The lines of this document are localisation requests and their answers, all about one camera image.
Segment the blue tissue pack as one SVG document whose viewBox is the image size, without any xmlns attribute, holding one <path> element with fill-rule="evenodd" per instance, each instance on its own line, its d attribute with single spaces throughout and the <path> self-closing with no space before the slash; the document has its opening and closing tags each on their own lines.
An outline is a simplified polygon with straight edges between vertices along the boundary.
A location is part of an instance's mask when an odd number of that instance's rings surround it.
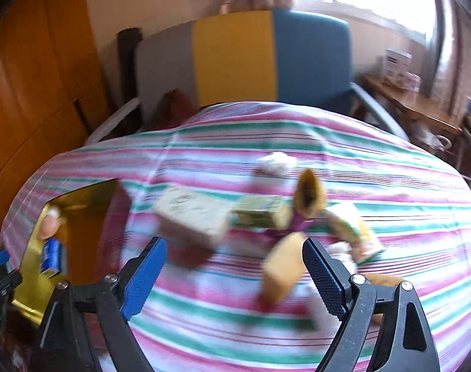
<svg viewBox="0 0 471 372">
<path fill-rule="evenodd" d="M 56 238 L 49 238 L 42 246 L 40 274 L 52 278 L 63 271 L 63 246 Z"/>
</svg>

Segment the yellow sponge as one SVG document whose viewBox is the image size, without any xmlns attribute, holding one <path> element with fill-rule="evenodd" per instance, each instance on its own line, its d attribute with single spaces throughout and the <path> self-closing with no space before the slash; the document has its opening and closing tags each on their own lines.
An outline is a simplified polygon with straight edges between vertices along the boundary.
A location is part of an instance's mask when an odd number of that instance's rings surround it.
<svg viewBox="0 0 471 372">
<path fill-rule="evenodd" d="M 278 304 L 304 275 L 302 249 L 306 239 L 302 232 L 292 232 L 269 251 L 262 266 L 261 288 L 261 297 L 267 304 Z"/>
</svg>

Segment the grey yellow blue headboard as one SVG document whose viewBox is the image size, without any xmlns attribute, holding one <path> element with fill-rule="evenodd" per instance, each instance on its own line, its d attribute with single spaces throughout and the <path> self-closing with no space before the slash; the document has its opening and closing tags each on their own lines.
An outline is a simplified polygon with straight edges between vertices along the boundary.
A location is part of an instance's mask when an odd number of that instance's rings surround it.
<svg viewBox="0 0 471 372">
<path fill-rule="evenodd" d="M 347 115 L 351 33 L 322 14 L 276 9 L 216 15 L 160 31 L 135 50 L 141 115 L 181 91 L 200 107 L 278 102 Z"/>
</svg>

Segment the white rice cracker packet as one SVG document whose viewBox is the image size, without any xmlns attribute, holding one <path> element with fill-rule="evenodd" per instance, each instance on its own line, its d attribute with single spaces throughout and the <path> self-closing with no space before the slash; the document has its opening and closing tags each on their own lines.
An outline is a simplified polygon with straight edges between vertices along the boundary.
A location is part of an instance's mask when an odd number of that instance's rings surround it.
<svg viewBox="0 0 471 372">
<path fill-rule="evenodd" d="M 324 213 L 334 234 L 351 246 L 351 256 L 357 264 L 363 264 L 383 252 L 379 238 L 354 204 L 342 202 L 331 205 Z"/>
</svg>

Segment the wooden wardrobe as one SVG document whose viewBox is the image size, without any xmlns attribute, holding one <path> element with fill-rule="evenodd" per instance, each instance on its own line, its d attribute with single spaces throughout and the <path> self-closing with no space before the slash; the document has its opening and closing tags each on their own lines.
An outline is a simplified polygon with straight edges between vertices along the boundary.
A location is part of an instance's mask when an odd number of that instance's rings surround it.
<svg viewBox="0 0 471 372">
<path fill-rule="evenodd" d="M 86 0 L 11 0 L 0 12 L 0 231 L 16 193 L 110 114 Z"/>
</svg>

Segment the striped bed cover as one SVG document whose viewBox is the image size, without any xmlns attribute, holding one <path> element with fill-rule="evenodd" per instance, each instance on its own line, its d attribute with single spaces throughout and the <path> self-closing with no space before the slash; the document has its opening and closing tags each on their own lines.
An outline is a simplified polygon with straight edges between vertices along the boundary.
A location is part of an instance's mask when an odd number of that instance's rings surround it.
<svg viewBox="0 0 471 372">
<path fill-rule="evenodd" d="M 129 325 L 156 371 L 313 371 L 340 321 L 301 259 L 315 241 L 351 273 L 411 297 L 401 326 L 442 371 L 471 351 L 471 189 L 452 166 L 351 117 L 225 103 L 174 128 L 58 155 L 15 196 L 0 238 L 14 267 L 51 241 L 74 285 L 164 255 Z"/>
</svg>

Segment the green white carton box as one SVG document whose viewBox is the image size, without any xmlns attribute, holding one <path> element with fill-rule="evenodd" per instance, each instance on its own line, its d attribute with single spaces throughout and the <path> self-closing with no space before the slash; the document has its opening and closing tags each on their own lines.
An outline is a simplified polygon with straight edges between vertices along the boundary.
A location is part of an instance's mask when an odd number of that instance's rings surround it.
<svg viewBox="0 0 471 372">
<path fill-rule="evenodd" d="M 281 228 L 289 220 L 292 209 L 281 196 L 246 195 L 241 197 L 232 212 L 238 223 L 250 228 Z"/>
</svg>

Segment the wooden side desk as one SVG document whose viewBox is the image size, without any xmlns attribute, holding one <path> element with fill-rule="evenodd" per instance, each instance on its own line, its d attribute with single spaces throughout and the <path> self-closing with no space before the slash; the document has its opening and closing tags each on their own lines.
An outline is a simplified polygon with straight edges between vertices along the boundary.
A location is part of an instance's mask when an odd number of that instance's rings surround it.
<svg viewBox="0 0 471 372">
<path fill-rule="evenodd" d="M 462 120 L 441 109 L 428 97 L 414 91 L 401 90 L 395 86 L 380 81 L 378 77 L 365 75 L 363 82 L 365 89 L 384 98 L 390 105 L 399 110 L 409 120 L 420 120 L 428 126 L 444 130 L 460 138 L 462 148 L 456 154 L 456 164 L 462 164 L 466 149 L 471 149 L 471 134 L 463 125 Z"/>
</svg>

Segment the white bed rail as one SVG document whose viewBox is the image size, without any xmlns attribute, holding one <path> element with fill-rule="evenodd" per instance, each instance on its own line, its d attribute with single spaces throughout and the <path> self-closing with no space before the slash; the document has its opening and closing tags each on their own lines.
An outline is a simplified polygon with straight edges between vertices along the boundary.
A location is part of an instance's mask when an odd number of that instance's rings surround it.
<svg viewBox="0 0 471 372">
<path fill-rule="evenodd" d="M 97 144 L 99 141 L 109 135 L 119 124 L 125 120 L 135 109 L 141 104 L 140 98 L 135 97 L 126 104 L 124 104 L 119 110 L 117 110 L 112 116 L 110 116 L 104 123 L 95 129 L 91 135 L 87 138 L 85 145 Z"/>
</svg>

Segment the beige paper box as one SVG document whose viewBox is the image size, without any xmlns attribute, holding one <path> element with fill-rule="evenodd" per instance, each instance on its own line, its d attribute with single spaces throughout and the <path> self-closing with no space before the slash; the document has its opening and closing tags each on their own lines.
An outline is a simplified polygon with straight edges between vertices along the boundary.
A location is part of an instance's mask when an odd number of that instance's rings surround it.
<svg viewBox="0 0 471 372">
<path fill-rule="evenodd" d="M 152 209 L 166 238 L 207 250 L 217 250 L 230 229 L 230 201 L 186 187 L 168 186 Z"/>
</svg>

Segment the black rolled mat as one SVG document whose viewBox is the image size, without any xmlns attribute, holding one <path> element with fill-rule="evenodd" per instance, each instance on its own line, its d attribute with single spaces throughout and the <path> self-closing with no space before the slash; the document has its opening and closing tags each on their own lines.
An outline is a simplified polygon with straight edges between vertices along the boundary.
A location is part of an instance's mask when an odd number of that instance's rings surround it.
<svg viewBox="0 0 471 372">
<path fill-rule="evenodd" d="M 117 53 L 120 71 L 120 92 L 124 103 L 137 96 L 135 80 L 135 49 L 142 41 L 141 28 L 122 29 L 117 35 Z"/>
</svg>

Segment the white plastic bag ball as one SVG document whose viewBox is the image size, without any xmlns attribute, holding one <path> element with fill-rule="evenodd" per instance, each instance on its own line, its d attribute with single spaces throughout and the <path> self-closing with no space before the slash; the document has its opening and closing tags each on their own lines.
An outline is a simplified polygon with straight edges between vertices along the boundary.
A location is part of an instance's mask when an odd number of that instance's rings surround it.
<svg viewBox="0 0 471 372">
<path fill-rule="evenodd" d="M 284 152 L 272 152 L 257 159 L 256 175 L 284 177 L 295 168 L 298 159 Z"/>
</svg>

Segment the yellow sock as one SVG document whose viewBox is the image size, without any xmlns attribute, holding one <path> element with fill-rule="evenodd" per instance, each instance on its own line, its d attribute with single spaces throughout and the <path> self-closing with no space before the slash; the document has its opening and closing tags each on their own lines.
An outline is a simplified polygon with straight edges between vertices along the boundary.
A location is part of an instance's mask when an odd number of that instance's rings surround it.
<svg viewBox="0 0 471 372">
<path fill-rule="evenodd" d="M 302 171 L 293 196 L 293 208 L 304 219 L 318 218 L 326 206 L 321 180 L 310 168 Z"/>
</svg>

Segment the gold maroon storage box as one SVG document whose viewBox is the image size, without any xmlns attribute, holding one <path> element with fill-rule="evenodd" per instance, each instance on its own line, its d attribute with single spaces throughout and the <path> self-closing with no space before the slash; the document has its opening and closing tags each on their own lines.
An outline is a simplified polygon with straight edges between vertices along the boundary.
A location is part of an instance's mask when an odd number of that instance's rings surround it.
<svg viewBox="0 0 471 372">
<path fill-rule="evenodd" d="M 123 184 L 111 179 L 79 188 L 47 201 L 37 218 L 20 264 L 21 284 L 13 305 L 36 326 L 40 325 L 56 283 L 92 284 L 120 270 L 120 252 L 132 200 Z M 42 220 L 51 207 L 60 211 L 62 224 L 55 238 L 63 247 L 63 271 L 41 273 L 43 242 L 38 239 Z"/>
</svg>

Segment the peach silicone plunger toy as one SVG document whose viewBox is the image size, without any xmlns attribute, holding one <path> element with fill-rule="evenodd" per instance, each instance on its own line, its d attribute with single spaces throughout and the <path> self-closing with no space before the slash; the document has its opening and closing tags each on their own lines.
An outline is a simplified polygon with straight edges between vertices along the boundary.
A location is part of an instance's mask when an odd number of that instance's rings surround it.
<svg viewBox="0 0 471 372">
<path fill-rule="evenodd" d="M 62 224 L 61 215 L 61 210 L 58 206 L 50 206 L 44 218 L 42 218 L 36 237 L 39 240 L 47 240 L 54 237 Z"/>
</svg>

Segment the purple snack packet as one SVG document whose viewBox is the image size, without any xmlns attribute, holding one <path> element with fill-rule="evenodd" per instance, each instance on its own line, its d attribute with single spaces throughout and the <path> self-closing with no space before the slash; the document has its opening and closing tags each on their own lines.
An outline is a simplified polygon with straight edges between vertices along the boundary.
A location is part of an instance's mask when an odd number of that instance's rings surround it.
<svg viewBox="0 0 471 372">
<path fill-rule="evenodd" d="M 312 224 L 318 221 L 318 218 L 306 218 L 296 210 L 292 210 L 289 220 L 284 222 L 281 228 L 269 228 L 264 233 L 271 239 L 279 240 L 290 233 L 305 232 Z"/>
</svg>

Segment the brown plush pillow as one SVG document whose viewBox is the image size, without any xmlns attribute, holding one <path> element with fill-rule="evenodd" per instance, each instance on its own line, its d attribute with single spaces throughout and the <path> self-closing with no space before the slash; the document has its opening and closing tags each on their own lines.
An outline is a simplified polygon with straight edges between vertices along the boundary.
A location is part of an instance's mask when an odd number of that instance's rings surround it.
<svg viewBox="0 0 471 372">
<path fill-rule="evenodd" d="M 199 112 L 199 104 L 194 103 L 183 91 L 176 88 L 163 95 L 148 125 L 149 130 L 176 128 Z"/>
</svg>

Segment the white box on desk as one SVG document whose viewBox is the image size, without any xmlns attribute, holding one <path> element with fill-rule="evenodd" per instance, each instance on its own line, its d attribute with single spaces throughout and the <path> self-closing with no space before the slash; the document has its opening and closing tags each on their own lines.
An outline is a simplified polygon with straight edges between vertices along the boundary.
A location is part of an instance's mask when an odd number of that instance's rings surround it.
<svg viewBox="0 0 471 372">
<path fill-rule="evenodd" d="M 383 57 L 383 79 L 395 83 L 409 72 L 412 55 L 395 49 L 386 49 Z"/>
</svg>

